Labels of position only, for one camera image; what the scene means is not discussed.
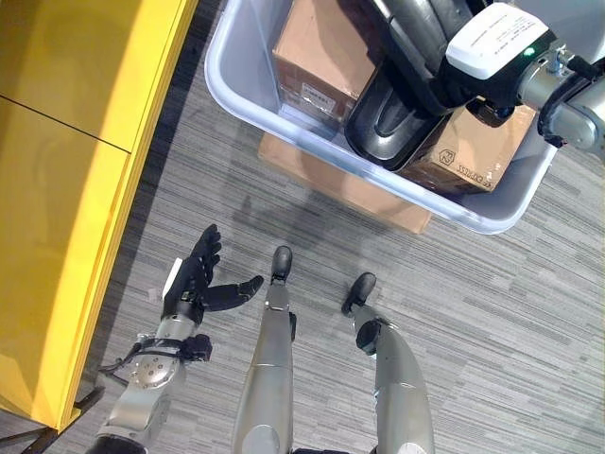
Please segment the sticker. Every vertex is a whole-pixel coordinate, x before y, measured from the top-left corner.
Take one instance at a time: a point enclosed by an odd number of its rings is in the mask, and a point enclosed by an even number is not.
[[[527,52],[548,27],[536,16],[505,3],[489,5],[471,19],[445,51],[448,62],[476,79],[489,79]]]
[[[302,83],[301,96],[303,99],[309,101],[315,107],[320,108],[327,114],[331,114],[334,106],[337,104],[337,102],[332,98],[324,95],[319,90],[316,90],[311,85],[308,85],[304,82]]]

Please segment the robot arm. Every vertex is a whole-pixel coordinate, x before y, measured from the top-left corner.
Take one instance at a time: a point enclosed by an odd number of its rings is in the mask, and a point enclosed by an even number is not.
[[[88,454],[147,452],[158,436],[174,393],[185,381],[185,365],[210,359],[208,336],[194,333],[205,311],[226,310],[246,303],[262,286],[256,276],[239,285],[209,288],[218,263],[220,233],[215,225],[206,229],[191,255],[177,259],[164,286],[164,310],[155,336],[139,335],[128,355],[101,368],[111,375],[135,360],[127,388],[115,403]]]
[[[386,58],[345,125],[357,154],[396,170],[454,109],[498,127],[526,104],[547,143],[605,162],[603,60],[570,52],[537,17],[492,0],[362,4]]]

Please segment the robot leg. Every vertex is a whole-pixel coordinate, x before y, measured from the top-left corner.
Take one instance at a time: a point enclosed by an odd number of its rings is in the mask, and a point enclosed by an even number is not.
[[[376,357],[379,454],[434,454],[433,425],[423,374],[397,327],[365,305],[375,277],[355,281],[343,313],[354,317],[357,347]]]
[[[260,334],[239,403],[233,432],[235,454],[286,454],[292,447],[292,341],[296,317],[289,312],[285,279],[292,252],[273,255]]]

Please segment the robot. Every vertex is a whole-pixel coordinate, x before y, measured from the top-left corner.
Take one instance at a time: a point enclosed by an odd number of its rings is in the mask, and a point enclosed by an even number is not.
[[[219,240],[220,233],[212,225],[191,255],[175,262],[155,336],[140,336],[124,359],[102,368],[101,372],[114,376],[120,367],[135,358],[138,361],[88,454],[147,453],[167,418],[171,396],[184,383],[186,364],[210,359],[210,339],[203,334],[193,336],[204,312],[241,306],[262,286],[263,278],[256,276],[244,284],[209,287],[219,260]],[[291,263],[290,249],[277,248],[260,333],[235,421],[234,454],[292,452],[292,342],[297,319],[290,312],[286,286]],[[418,362],[398,328],[366,305],[375,282],[369,272],[359,276],[341,308],[354,321],[357,347],[376,356],[378,446],[374,451],[433,454],[433,428]],[[295,453],[346,454],[304,448]]]
[[[385,51],[345,125],[360,156],[397,170],[454,109],[466,106],[497,128],[524,104],[538,113],[548,144],[605,162],[605,59],[586,61],[539,18],[507,3],[360,5]]]

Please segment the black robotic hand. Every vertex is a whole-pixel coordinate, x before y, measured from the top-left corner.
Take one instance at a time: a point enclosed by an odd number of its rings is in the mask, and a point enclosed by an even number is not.
[[[220,232],[212,224],[201,235],[191,255],[185,258],[164,297],[162,318],[183,315],[200,324],[204,311],[217,311],[241,306],[263,285],[263,277],[255,276],[243,284],[209,287],[213,270],[220,260]]]

